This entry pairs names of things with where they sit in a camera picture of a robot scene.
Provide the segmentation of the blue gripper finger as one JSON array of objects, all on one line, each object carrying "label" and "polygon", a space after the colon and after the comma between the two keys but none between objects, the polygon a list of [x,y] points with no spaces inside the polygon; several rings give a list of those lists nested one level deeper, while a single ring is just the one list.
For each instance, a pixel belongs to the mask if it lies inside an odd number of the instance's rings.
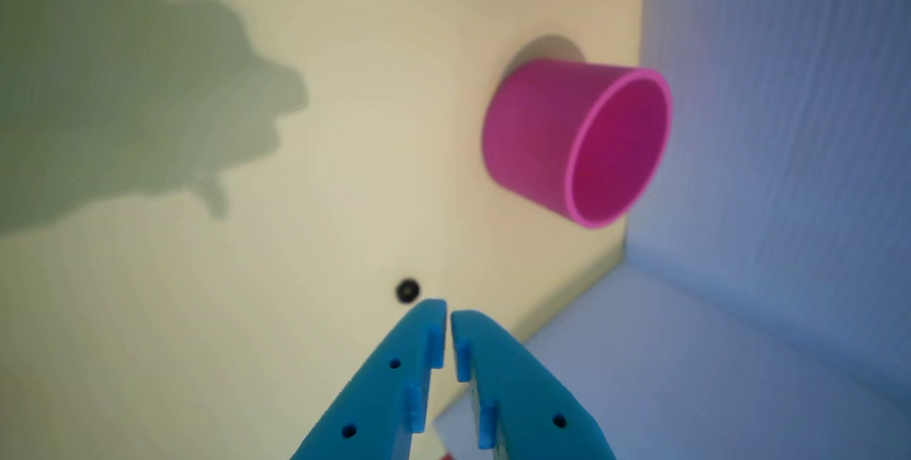
[{"label": "blue gripper finger", "polygon": [[293,459],[407,459],[426,427],[431,375],[445,364],[447,305],[401,318],[309,431]]},{"label": "blue gripper finger", "polygon": [[601,427],[520,341],[476,310],[451,314],[456,375],[476,444],[495,459],[614,459]]}]

